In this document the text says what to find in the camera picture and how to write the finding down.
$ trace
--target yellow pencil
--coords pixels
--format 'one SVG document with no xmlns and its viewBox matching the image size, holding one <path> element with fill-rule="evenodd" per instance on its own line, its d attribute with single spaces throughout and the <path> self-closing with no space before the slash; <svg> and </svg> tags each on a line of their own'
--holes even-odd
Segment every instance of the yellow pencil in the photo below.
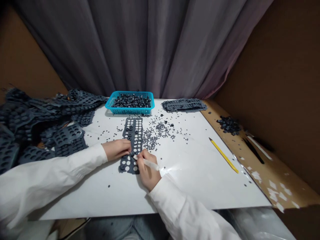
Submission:
<svg viewBox="0 0 320 240">
<path fill-rule="evenodd" d="M 227 158 L 227 156 L 221 151 L 221 149 L 218 147 L 218 145 L 209 138 L 212 144 L 216 147 L 216 149 L 219 151 L 219 153 L 224 157 L 224 159 L 227 161 L 227 163 L 230 165 L 230 167 L 236 172 L 239 173 L 239 171 L 236 169 L 236 167 L 230 162 L 230 160 Z"/>
</svg>

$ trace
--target white shirt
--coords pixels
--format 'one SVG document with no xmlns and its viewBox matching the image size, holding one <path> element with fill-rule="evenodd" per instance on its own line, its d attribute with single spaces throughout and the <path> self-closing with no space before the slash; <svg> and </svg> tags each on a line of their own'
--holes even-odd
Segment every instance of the white shirt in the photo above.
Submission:
<svg viewBox="0 0 320 240">
<path fill-rule="evenodd" d="M 26 163 L 0 175 L 0 220 L 9 229 L 108 161 L 101 144 L 68 157 Z M 180 191 L 166 174 L 149 193 L 173 239 L 240 239 L 218 213 Z"/>
</svg>

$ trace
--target white paper piece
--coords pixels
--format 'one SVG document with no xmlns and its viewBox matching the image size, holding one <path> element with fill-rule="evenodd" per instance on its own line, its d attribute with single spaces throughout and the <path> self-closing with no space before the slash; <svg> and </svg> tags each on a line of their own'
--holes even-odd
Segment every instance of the white paper piece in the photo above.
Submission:
<svg viewBox="0 0 320 240">
<path fill-rule="evenodd" d="M 292 196 L 292 192 L 290 191 L 290 189 L 287 189 L 287 188 L 286 188 L 284 191 L 285 191 L 289 196 Z"/>
<path fill-rule="evenodd" d="M 279 197 L 281 197 L 285 201 L 287 200 L 287 197 L 282 192 L 279 193 Z"/>
<path fill-rule="evenodd" d="M 280 210 L 280 212 L 284 213 L 284 208 L 280 203 L 277 203 L 276 206 Z"/>
<path fill-rule="evenodd" d="M 280 183 L 280 186 L 284 189 L 284 191 L 289 195 L 292 196 L 292 192 L 290 189 L 287 189 L 286 186 L 283 183 Z"/>
<path fill-rule="evenodd" d="M 272 200 L 274 200 L 274 201 L 278 201 L 278 198 L 277 198 L 277 196 L 276 196 L 276 194 L 279 194 L 278 192 L 276 192 L 276 191 L 274 191 L 273 189 L 271 189 L 271 188 L 267 188 L 268 189 L 268 191 L 269 191 L 269 194 L 270 194 L 270 198 L 272 199 Z"/>
<path fill-rule="evenodd" d="M 252 172 L 251 175 L 254 177 L 254 179 L 257 179 L 259 183 L 262 183 L 262 179 L 257 171 Z"/>
<path fill-rule="evenodd" d="M 296 204 L 294 201 L 291 201 L 292 204 L 296 207 L 296 208 L 300 208 L 298 204 Z"/>
<path fill-rule="evenodd" d="M 276 192 L 276 191 L 274 191 L 273 189 L 271 189 L 271 188 L 267 188 L 268 189 L 268 191 L 269 191 L 269 193 L 270 194 L 279 194 L 278 192 Z"/>
<path fill-rule="evenodd" d="M 270 186 L 271 186 L 272 188 L 274 188 L 275 190 L 277 190 L 277 185 L 276 185 L 274 182 L 272 182 L 271 180 L 269 180 L 269 183 L 270 183 Z"/>
<path fill-rule="evenodd" d="M 278 202 L 278 198 L 277 198 L 276 195 L 271 195 L 271 194 L 270 194 L 269 198 L 271 198 L 272 200 Z"/>
</svg>

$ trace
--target cardboard shelf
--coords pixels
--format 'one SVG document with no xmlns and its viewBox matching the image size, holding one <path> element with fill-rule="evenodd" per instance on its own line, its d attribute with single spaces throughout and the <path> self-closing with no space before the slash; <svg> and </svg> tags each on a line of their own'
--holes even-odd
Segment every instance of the cardboard shelf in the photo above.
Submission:
<svg viewBox="0 0 320 240">
<path fill-rule="evenodd" d="M 242 138 L 246 138 L 244 131 L 240 131 L 238 136 L 223 133 L 223 129 L 221 129 L 217 120 L 220 119 L 220 116 L 227 117 L 229 114 L 213 100 L 204 100 L 204 102 L 208 109 L 201 111 L 201 113 L 267 196 L 274 208 L 284 212 L 285 209 L 289 208 L 320 205 L 320 196 L 274 153 L 261 146 L 272 158 L 272 160 L 269 160 L 247 138 L 265 162 L 265 164 L 262 164 L 243 141 Z"/>
</svg>

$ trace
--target white board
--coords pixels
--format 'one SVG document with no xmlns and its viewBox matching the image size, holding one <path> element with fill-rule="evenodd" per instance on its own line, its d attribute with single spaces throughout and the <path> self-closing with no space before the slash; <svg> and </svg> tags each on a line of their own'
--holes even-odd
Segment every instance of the white board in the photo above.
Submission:
<svg viewBox="0 0 320 240">
<path fill-rule="evenodd" d="M 155 124 L 151 122 L 160 114 L 164 115 L 162 122 L 167 120 L 174 124 L 168 129 L 175 129 L 170 134 L 176 137 L 173 140 L 170 137 L 160 138 L 157 140 L 157 151 L 151 150 L 157 156 L 162 176 L 170 173 L 183 191 L 200 200 L 208 209 L 271 205 L 254 181 L 244 174 L 240 164 L 232 160 L 232 153 L 200 112 L 167 113 L 162 109 L 163 101 L 155 99 L 152 116 L 143 118 L 144 130 L 155 129 Z M 104 105 L 99 107 L 93 123 L 83 128 L 87 145 L 103 143 L 107 139 L 121 139 L 122 131 L 118 132 L 117 128 L 124 129 L 127 117 L 113 115 Z M 238 174 L 227 164 L 209 137 L 232 161 L 239 170 Z M 119 165 L 120 161 L 115 161 L 100 166 L 66 194 L 38 211 L 37 215 L 45 220 L 155 213 L 156 209 L 150 203 L 139 175 L 119 173 Z"/>
</svg>

